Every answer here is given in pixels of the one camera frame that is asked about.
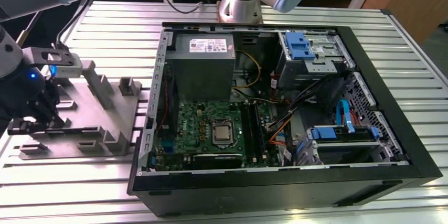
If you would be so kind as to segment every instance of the yellow cable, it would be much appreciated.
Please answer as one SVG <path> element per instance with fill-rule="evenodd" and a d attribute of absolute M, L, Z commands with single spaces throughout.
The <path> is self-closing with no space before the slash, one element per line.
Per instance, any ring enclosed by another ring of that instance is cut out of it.
<path fill-rule="evenodd" d="M 245 51 L 241 51 L 241 50 L 236 50 L 236 52 L 241 52 L 247 57 L 251 58 L 251 60 L 253 61 L 255 65 L 257 65 L 257 69 L 259 69 L 259 75 L 257 75 L 257 78 L 255 79 L 255 81 L 252 83 L 249 83 L 248 85 L 244 85 L 244 86 L 233 86 L 232 88 L 233 89 L 243 89 L 243 88 L 248 88 L 251 87 L 255 83 L 257 83 L 257 81 L 260 80 L 260 77 L 261 77 L 261 67 L 260 67 L 260 64 L 259 62 L 255 60 L 255 58 L 252 57 L 252 55 L 249 55 Z"/>

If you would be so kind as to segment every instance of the slotted aluminum table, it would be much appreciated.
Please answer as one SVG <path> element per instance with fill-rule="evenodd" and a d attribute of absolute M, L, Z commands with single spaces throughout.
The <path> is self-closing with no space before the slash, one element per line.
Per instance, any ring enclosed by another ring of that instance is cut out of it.
<path fill-rule="evenodd" d="M 177 5 L 188 10 L 193 5 Z M 344 208 L 315 208 L 159 219 L 127 195 L 132 149 L 127 156 L 23 161 L 27 136 L 0 141 L 0 220 L 8 223 L 187 222 L 241 223 L 437 223 L 448 219 L 448 81 L 392 16 L 379 10 L 297 8 L 280 14 L 263 9 L 268 24 L 351 26 L 441 173 L 419 188 Z M 216 22 L 216 6 L 179 14 L 165 4 L 95 2 L 67 33 L 72 52 L 95 60 L 109 81 L 133 76 L 147 88 L 135 126 L 144 124 L 161 22 Z"/>

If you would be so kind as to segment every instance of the floor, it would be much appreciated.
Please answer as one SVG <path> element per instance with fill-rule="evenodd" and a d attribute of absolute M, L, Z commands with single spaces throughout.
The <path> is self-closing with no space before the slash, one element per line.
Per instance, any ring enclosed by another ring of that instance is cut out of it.
<path fill-rule="evenodd" d="M 448 77 L 448 32 L 439 27 L 421 45 L 428 57 Z"/>

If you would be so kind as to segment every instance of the ram slot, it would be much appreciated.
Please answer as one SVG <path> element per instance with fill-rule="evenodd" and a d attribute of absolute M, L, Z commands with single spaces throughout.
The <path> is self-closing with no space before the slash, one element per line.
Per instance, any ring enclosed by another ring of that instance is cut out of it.
<path fill-rule="evenodd" d="M 263 130 L 256 104 L 241 105 L 241 123 L 244 134 L 245 157 L 249 162 L 263 157 Z"/>

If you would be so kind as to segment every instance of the motherboard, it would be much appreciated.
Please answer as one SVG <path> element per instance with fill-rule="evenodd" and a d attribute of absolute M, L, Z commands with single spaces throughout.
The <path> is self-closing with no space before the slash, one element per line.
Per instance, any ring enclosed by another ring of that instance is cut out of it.
<path fill-rule="evenodd" d="M 176 139 L 161 141 L 159 170 L 187 169 L 200 159 L 196 169 L 224 168 L 223 163 L 241 168 L 277 166 L 277 156 L 265 143 L 264 126 L 271 121 L 264 103 L 180 103 Z"/>

